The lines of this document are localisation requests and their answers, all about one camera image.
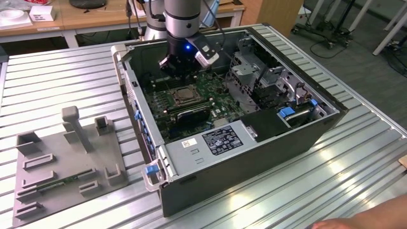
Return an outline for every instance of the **gray carpet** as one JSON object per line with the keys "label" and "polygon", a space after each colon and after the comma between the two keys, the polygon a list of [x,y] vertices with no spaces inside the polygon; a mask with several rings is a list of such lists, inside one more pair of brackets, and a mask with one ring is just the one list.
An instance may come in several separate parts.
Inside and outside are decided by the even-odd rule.
{"label": "gray carpet", "polygon": [[[317,0],[305,0],[305,5],[313,8],[316,2]],[[325,0],[320,10],[321,14],[325,12],[329,3],[331,1]],[[341,2],[332,19],[333,21],[339,20],[344,8],[345,2]],[[353,7],[344,22],[345,28],[349,27],[357,13],[359,9]],[[353,42],[332,59],[319,58],[309,51],[309,46],[323,40],[321,37],[301,31],[294,35],[292,34],[289,40],[407,129],[407,78],[388,66],[383,55],[373,56],[371,54],[387,35],[387,32],[383,30],[385,25],[387,22],[367,14],[352,33],[355,37]],[[404,31],[400,31],[395,39],[400,40],[405,34]],[[316,45],[312,50],[320,56],[327,57],[332,56],[341,49],[343,47],[336,46],[332,50],[328,50],[321,45]]]}

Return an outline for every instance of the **warning label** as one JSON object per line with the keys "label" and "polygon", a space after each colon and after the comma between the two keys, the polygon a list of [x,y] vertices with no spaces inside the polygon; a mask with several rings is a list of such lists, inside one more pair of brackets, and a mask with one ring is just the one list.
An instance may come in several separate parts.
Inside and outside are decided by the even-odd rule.
{"label": "warning label", "polygon": [[202,138],[213,155],[222,154],[230,149],[242,146],[242,142],[240,141],[230,126],[204,134]]}

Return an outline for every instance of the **green circuit board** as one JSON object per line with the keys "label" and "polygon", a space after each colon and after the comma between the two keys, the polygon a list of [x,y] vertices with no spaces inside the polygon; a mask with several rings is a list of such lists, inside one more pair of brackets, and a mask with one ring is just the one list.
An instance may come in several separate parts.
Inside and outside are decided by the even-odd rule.
{"label": "green circuit board", "polygon": [[[165,143],[214,128],[216,120],[230,122],[244,115],[224,86],[224,78],[210,73],[198,74],[192,84],[168,86],[166,90],[144,93],[144,96]],[[177,115],[200,108],[209,112],[208,119],[178,127]]]}

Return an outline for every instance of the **gray plastic base plate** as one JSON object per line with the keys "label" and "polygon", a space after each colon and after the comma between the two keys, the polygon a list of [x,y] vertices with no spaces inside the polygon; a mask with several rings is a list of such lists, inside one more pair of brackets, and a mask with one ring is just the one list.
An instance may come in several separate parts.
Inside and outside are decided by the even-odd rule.
{"label": "gray plastic base plate", "polygon": [[82,127],[93,151],[86,153],[66,132],[42,137],[32,153],[17,156],[13,226],[42,217],[126,186],[124,162],[113,128],[101,136],[94,125]]}

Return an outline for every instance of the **metal slotted table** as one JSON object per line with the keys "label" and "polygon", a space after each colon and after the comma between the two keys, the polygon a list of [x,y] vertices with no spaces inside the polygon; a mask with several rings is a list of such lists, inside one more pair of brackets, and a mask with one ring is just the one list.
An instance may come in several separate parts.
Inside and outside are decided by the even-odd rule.
{"label": "metal slotted table", "polygon": [[0,108],[0,229],[12,228],[16,134],[62,131],[60,108],[80,109],[81,125],[113,120],[129,186],[24,228],[305,228],[347,217],[407,192],[405,130],[269,27],[253,28],[351,109],[300,156],[169,218],[145,190],[144,164],[114,76],[113,44],[13,56],[2,65]]}

